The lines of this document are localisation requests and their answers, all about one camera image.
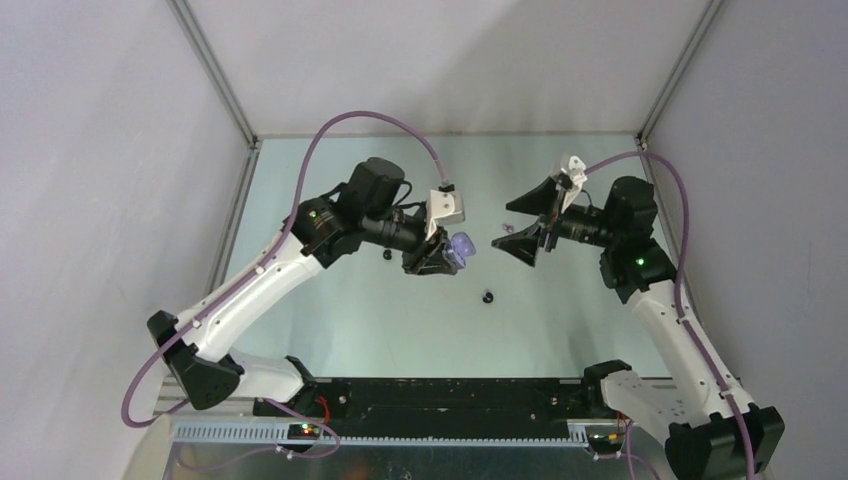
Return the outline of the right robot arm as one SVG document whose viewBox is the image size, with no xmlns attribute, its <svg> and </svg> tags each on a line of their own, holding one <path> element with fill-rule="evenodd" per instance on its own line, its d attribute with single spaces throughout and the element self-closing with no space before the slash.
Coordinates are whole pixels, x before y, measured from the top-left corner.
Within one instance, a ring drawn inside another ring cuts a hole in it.
<svg viewBox="0 0 848 480">
<path fill-rule="evenodd" d="M 599 363 L 584 371 L 583 408 L 596 418 L 616 411 L 633 420 L 662 445 L 679 479 L 761 474 L 784 421 L 775 408 L 755 403 L 699 324 L 677 269 L 654 239 L 652 184 L 618 178 L 602 207 L 576 204 L 579 191 L 573 180 L 550 178 L 509 201 L 509 211 L 531 215 L 534 222 L 493 246 L 527 265 L 562 239 L 599 247 L 605 286 L 642 321 L 673 381 L 663 390 L 623 361 Z"/>
</svg>

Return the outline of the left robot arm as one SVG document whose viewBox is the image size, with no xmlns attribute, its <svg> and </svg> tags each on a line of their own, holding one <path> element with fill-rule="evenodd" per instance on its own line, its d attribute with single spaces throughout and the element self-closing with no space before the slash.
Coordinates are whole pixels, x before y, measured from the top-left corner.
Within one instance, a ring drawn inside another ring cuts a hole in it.
<svg viewBox="0 0 848 480">
<path fill-rule="evenodd" d="M 316 390 L 298 359 L 273 361 L 233 346 L 277 302 L 364 243 L 400 252 L 408 275 L 454 275 L 464 267 L 467 255 L 456 242 L 466 237 L 446 230 L 465 219 L 461 195 L 441 186 L 408 214 L 395 201 L 406 183 L 388 160 L 357 164 L 348 181 L 301 201 L 236 277 L 178 315 L 159 311 L 148 320 L 187 404 L 208 410 L 231 397 L 254 397 L 274 400 L 292 416 L 311 412 Z"/>
</svg>

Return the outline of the purple charging case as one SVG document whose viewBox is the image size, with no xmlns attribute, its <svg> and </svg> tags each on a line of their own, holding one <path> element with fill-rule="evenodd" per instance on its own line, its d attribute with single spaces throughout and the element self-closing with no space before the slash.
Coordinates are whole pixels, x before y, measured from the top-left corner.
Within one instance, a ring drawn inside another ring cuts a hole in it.
<svg viewBox="0 0 848 480">
<path fill-rule="evenodd" d="M 468 259 L 476 253 L 476 246 L 466 232 L 453 234 L 445 248 L 448 260 L 458 269 L 465 269 Z"/>
</svg>

